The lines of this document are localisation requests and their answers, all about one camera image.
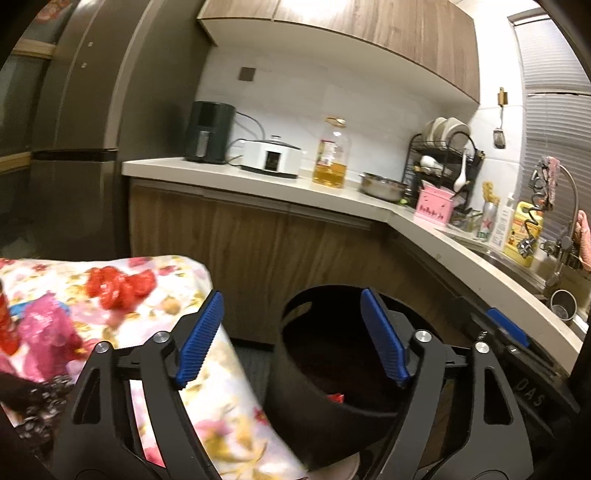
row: sink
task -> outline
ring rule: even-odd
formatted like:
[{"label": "sink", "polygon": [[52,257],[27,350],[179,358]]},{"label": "sink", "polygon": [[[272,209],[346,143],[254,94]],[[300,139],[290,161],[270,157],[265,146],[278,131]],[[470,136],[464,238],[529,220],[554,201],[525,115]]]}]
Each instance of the sink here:
[{"label": "sink", "polygon": [[490,263],[493,267],[498,268],[507,277],[517,282],[529,293],[536,296],[539,300],[545,300],[543,291],[544,285],[537,281],[532,276],[528,275],[527,272],[520,269],[520,267],[513,263],[511,259],[504,256],[503,254],[490,249],[485,244],[478,244],[468,239],[446,233],[446,235],[455,240],[461,246],[467,248],[469,251],[478,255],[481,259]]}]

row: white countertop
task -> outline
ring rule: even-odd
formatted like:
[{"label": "white countertop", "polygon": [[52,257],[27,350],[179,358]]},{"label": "white countertop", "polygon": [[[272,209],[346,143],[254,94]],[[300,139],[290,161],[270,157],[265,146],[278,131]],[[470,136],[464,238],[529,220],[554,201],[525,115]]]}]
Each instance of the white countertop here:
[{"label": "white countertop", "polygon": [[123,175],[256,195],[387,223],[524,329],[568,372],[581,349],[581,340],[533,295],[446,236],[445,228],[415,220],[408,208],[371,198],[349,187],[323,187],[312,183],[310,178],[279,179],[229,165],[199,164],[182,158],[125,162]]}]

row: screw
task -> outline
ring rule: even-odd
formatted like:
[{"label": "screw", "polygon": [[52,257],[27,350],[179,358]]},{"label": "screw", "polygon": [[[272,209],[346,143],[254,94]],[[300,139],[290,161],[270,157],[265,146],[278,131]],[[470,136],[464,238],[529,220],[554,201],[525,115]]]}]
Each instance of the screw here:
[{"label": "screw", "polygon": [[96,353],[105,353],[109,349],[110,345],[108,342],[99,342],[95,345]]},{"label": "screw", "polygon": [[476,342],[476,351],[480,353],[488,353],[491,351],[491,347],[489,347],[485,342]]},{"label": "screw", "polygon": [[156,343],[164,343],[168,342],[169,338],[170,334],[168,332],[156,332],[152,337],[152,340],[154,340]]},{"label": "screw", "polygon": [[422,343],[429,343],[433,339],[433,335],[431,335],[426,330],[419,330],[417,333],[414,334],[414,337]]}]

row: floral tablecloth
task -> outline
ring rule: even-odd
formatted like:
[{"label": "floral tablecloth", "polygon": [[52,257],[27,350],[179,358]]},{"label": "floral tablecloth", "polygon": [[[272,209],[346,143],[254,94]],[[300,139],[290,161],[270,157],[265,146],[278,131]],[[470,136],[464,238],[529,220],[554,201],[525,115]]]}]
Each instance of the floral tablecloth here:
[{"label": "floral tablecloth", "polygon": [[[92,267],[113,265],[127,274],[152,269],[156,289],[131,313],[103,310],[86,295]],[[178,256],[141,257],[111,262],[57,262],[0,259],[0,279],[11,306],[52,292],[68,305],[74,328],[87,351],[100,340],[115,348],[144,343],[160,330],[199,309],[212,288],[207,269]],[[2,361],[27,377],[27,345]],[[72,360],[74,378],[85,360]],[[146,458],[163,465],[145,406],[141,382],[131,382],[134,411]],[[197,435],[224,480],[296,480],[306,472],[269,425],[245,378],[232,344],[219,328],[199,376],[181,392]]]}]

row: trash can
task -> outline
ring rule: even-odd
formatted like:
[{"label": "trash can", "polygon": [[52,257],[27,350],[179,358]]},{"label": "trash can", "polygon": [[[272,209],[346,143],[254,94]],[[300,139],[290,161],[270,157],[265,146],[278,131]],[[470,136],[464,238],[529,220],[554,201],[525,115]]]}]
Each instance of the trash can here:
[{"label": "trash can", "polygon": [[[407,394],[384,373],[361,317],[362,290],[313,287],[298,293],[283,312],[265,412],[309,469],[335,463],[383,438]],[[406,305],[382,298],[417,329],[433,331]],[[342,394],[343,403],[328,397],[333,394]]]}]

